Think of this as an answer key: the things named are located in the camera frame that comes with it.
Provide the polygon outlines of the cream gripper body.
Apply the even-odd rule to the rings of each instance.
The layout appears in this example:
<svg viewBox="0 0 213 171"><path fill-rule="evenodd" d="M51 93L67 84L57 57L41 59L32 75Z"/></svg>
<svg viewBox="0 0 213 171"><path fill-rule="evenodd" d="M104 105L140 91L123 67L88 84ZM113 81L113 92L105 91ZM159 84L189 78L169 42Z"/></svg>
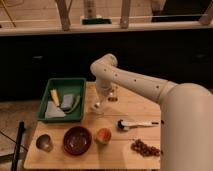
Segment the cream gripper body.
<svg viewBox="0 0 213 171"><path fill-rule="evenodd" d="M98 100L95 102L94 108L96 110L102 110L107 102L107 98L110 94L111 89L97 88L96 91L97 91Z"/></svg>

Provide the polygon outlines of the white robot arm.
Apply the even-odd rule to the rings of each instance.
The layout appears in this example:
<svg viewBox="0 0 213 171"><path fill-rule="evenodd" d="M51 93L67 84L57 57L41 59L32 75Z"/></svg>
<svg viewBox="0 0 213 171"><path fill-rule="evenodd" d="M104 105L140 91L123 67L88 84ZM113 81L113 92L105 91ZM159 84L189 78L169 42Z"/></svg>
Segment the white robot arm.
<svg viewBox="0 0 213 171"><path fill-rule="evenodd" d="M91 64L96 90L106 96L117 84L160 106L160 171L213 171L213 93L195 83L125 71L117 64L112 54Z"/></svg>

